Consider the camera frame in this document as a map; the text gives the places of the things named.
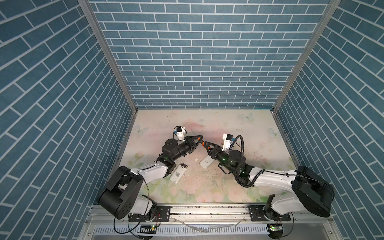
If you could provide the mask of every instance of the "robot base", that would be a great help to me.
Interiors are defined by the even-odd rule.
[[[270,219],[266,217],[266,212],[264,211],[265,205],[250,205],[249,208],[249,216],[251,217],[252,222],[260,222],[260,221],[278,221],[279,217],[275,219]],[[289,214],[284,214],[280,216],[281,221],[291,221],[291,217]]]
[[[147,215],[143,217],[142,222],[151,220],[155,213],[160,213],[161,222],[169,222],[170,206],[155,206],[155,209],[151,209]],[[141,214],[129,214],[129,222],[139,222],[141,217]]]

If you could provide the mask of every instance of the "floral tabletop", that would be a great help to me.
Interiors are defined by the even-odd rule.
[[[244,138],[246,163],[271,170],[295,166],[269,110],[139,110],[120,166],[139,168],[153,163],[177,125],[188,135],[203,135],[205,141],[222,144],[223,133]],[[158,203],[265,202],[281,191],[271,187],[243,188],[232,174],[225,175],[213,162],[207,169],[199,163],[207,156],[203,147],[179,158],[188,168],[177,184],[170,176],[148,184],[150,197]],[[141,193],[147,195],[145,186]]]

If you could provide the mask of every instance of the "blue brick wall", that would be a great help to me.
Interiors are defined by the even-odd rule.
[[[383,239],[383,13],[342,0],[277,112],[300,163],[334,185],[344,239]]]
[[[138,108],[271,109],[328,1],[91,3]]]
[[[0,1],[0,239],[78,237],[130,115],[77,0]]]

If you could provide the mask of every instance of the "ventilation grille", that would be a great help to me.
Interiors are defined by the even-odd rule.
[[[212,225],[207,224],[193,224],[193,227],[202,228],[208,233],[194,230],[192,228],[186,227],[184,225],[161,225],[157,228],[156,236],[157,237],[174,237],[174,236],[198,236],[198,235],[254,235],[254,234],[269,234],[266,224],[241,224],[236,227],[222,227],[222,228],[210,228]],[[116,227],[116,230],[119,232],[128,231],[128,227]],[[137,235],[137,232],[142,232],[141,236],[153,236],[153,234],[144,233],[150,230],[136,228],[133,230],[133,233]],[[96,226],[94,230],[94,235],[119,235],[113,230],[113,226],[100,225]]]

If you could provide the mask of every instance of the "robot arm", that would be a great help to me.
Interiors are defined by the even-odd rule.
[[[233,139],[232,135],[224,134],[223,148],[207,141],[203,146],[211,158],[218,160],[218,167],[225,174],[232,173],[241,186],[268,186],[288,192],[278,197],[269,196],[264,208],[267,217],[277,219],[287,212],[303,210],[321,217],[329,217],[334,198],[333,187],[329,183],[304,166],[299,166],[297,170],[271,171],[248,165],[243,156],[243,143],[242,152],[231,150],[238,138],[242,141],[241,136]]]
[[[128,213],[154,214],[155,211],[151,210],[156,209],[156,203],[152,200],[148,202],[146,196],[138,197],[144,181],[149,183],[167,177],[175,168],[175,160],[186,156],[187,153],[191,154],[202,142],[202,135],[187,136],[179,140],[168,139],[155,163],[139,169],[119,167],[101,189],[98,195],[99,204],[117,219],[122,219]]]

